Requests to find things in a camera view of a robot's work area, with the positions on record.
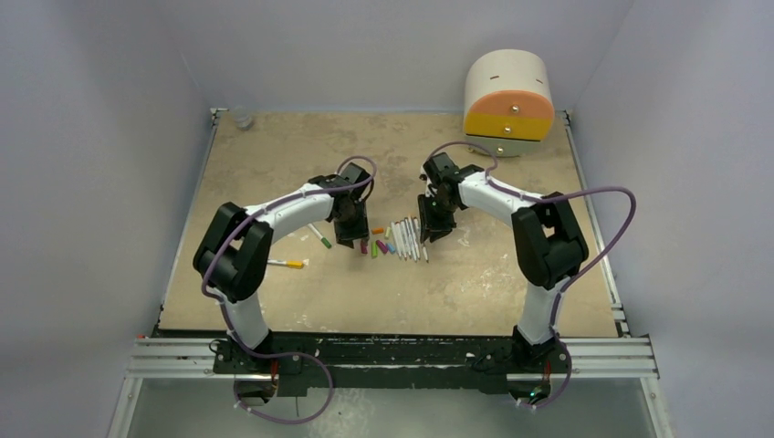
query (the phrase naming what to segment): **white wall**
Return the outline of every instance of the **white wall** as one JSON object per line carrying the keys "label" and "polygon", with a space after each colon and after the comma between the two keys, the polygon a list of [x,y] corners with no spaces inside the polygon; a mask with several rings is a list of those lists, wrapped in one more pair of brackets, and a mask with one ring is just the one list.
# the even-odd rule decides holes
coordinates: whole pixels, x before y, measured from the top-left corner
{"label": "white wall", "polygon": [[144,0],[0,11],[0,435],[104,436],[208,111]]}
{"label": "white wall", "polygon": [[768,0],[637,0],[577,106],[590,184],[641,203],[612,265],[678,436],[774,430],[772,20]]}
{"label": "white wall", "polygon": [[632,0],[159,0],[212,106],[462,110],[473,61],[498,48],[546,62],[575,104]]}

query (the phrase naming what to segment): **tabletop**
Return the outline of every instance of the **tabletop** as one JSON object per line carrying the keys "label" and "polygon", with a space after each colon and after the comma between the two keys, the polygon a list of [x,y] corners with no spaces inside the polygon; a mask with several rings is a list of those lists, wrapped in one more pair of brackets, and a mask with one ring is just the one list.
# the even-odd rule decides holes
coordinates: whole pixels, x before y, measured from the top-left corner
{"label": "tabletop", "polygon": [[[371,228],[417,216],[424,192],[419,169],[428,153],[462,140],[462,116],[427,113],[258,113],[249,131],[226,113],[214,137],[204,176],[188,218],[165,299],[161,329],[225,329],[218,307],[200,292],[194,252],[222,203],[264,203],[290,193],[306,180],[330,174],[359,154],[378,165],[367,202]],[[464,146],[449,148],[455,163],[487,167],[491,159]],[[581,184],[560,120],[540,150],[500,161],[499,180],[535,193],[570,193]],[[582,199],[570,202],[596,254]],[[397,255],[371,258],[359,248],[327,249],[307,228],[272,245],[271,258],[302,260],[303,269],[268,266],[258,290],[273,330],[508,335],[518,323],[526,279],[518,269],[510,229],[476,209],[455,214],[457,228],[427,246],[430,262]],[[333,242],[332,224],[317,223]],[[601,269],[594,267],[571,287],[562,305],[563,336],[617,337]]]}

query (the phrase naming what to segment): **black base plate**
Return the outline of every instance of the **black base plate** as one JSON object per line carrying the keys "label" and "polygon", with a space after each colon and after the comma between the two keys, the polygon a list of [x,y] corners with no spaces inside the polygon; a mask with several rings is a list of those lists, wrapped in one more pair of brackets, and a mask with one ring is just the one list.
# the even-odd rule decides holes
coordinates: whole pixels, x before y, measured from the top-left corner
{"label": "black base plate", "polygon": [[[522,395],[527,396],[539,381],[509,384],[508,374],[542,375],[547,361],[552,372],[567,371],[559,358],[562,351],[553,342],[536,352],[505,336],[272,332],[258,349],[316,356],[328,367],[337,388],[475,389],[513,394],[514,388],[523,387]],[[214,373],[269,373],[270,360],[249,356],[231,340],[219,342],[217,353]],[[304,396],[308,388],[329,386],[321,368],[308,359],[279,360],[278,375],[279,396]]]}

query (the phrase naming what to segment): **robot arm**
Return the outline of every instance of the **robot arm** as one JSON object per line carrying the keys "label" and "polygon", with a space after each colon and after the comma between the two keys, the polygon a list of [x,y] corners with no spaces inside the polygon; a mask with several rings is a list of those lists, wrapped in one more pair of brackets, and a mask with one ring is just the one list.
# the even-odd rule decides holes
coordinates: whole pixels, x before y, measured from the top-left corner
{"label": "robot arm", "polygon": [[334,223],[336,241],[341,245],[354,247],[354,240],[367,238],[368,218],[361,199],[365,187],[335,193],[319,191],[347,187],[369,176],[360,166],[350,163],[341,174],[312,178],[282,197],[295,194],[295,200],[281,202],[282,198],[278,198],[246,208],[225,203],[218,209],[196,251],[193,267],[204,275],[226,238],[248,216],[257,214],[236,237],[241,241],[239,248],[229,245],[217,261],[208,285],[223,301],[233,331],[250,349],[256,349],[269,334],[257,290],[266,274],[271,245],[306,224],[322,220]]}
{"label": "robot arm", "polygon": [[[518,333],[529,346],[550,341],[563,296],[560,289],[589,256],[570,204],[531,202],[544,196],[503,182],[497,185],[523,196],[499,191],[487,183],[483,169],[475,165],[460,169],[445,153],[425,162],[420,178],[427,181],[425,193],[418,197],[422,241],[433,242],[451,233],[456,227],[454,212],[468,207],[491,214],[513,230],[518,265],[528,281],[524,312],[514,335]],[[553,235],[546,236],[544,228],[553,229]],[[557,297],[560,302],[555,309]]]}

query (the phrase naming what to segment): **yellow marker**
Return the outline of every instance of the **yellow marker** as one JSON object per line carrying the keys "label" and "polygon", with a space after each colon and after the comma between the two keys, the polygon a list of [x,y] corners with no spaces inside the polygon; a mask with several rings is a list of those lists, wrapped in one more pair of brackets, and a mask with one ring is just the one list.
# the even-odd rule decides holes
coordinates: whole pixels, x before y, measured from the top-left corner
{"label": "yellow marker", "polygon": [[303,269],[304,268],[304,262],[299,262],[297,260],[269,260],[268,263],[270,265],[274,266],[287,266],[292,267],[293,269]]}

